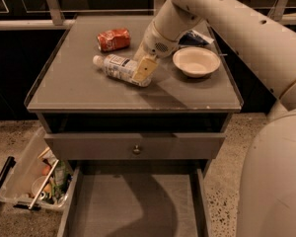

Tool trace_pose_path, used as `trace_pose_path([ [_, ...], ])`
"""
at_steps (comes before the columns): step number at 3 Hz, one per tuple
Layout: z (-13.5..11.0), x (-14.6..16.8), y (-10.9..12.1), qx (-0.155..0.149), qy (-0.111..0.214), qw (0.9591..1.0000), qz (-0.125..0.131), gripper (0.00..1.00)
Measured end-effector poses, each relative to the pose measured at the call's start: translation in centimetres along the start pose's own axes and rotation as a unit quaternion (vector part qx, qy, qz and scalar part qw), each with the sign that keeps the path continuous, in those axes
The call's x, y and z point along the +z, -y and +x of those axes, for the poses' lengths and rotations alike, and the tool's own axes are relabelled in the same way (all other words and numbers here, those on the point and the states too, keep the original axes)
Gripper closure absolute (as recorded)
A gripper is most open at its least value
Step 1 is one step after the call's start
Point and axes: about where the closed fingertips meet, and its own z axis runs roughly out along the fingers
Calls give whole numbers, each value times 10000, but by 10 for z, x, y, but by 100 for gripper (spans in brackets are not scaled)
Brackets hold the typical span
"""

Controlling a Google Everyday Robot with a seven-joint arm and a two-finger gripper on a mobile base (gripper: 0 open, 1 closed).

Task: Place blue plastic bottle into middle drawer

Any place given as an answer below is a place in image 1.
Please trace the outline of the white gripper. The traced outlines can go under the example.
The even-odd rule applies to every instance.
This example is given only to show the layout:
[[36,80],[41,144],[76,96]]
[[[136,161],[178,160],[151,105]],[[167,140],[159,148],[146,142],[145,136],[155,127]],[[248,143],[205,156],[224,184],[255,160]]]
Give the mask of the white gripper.
[[155,22],[151,22],[144,33],[142,44],[133,56],[133,59],[139,61],[139,64],[132,79],[141,83],[157,68],[155,60],[144,57],[146,52],[159,58],[167,57],[177,47],[179,36],[180,31],[170,25],[158,26]]

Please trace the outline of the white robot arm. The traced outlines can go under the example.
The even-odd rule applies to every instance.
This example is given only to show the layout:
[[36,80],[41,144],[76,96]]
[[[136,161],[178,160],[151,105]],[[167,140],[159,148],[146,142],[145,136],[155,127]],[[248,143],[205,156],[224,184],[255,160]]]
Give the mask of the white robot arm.
[[296,33],[237,0],[166,0],[136,60],[170,55],[206,20],[284,108],[254,139],[239,188],[237,237],[296,237]]

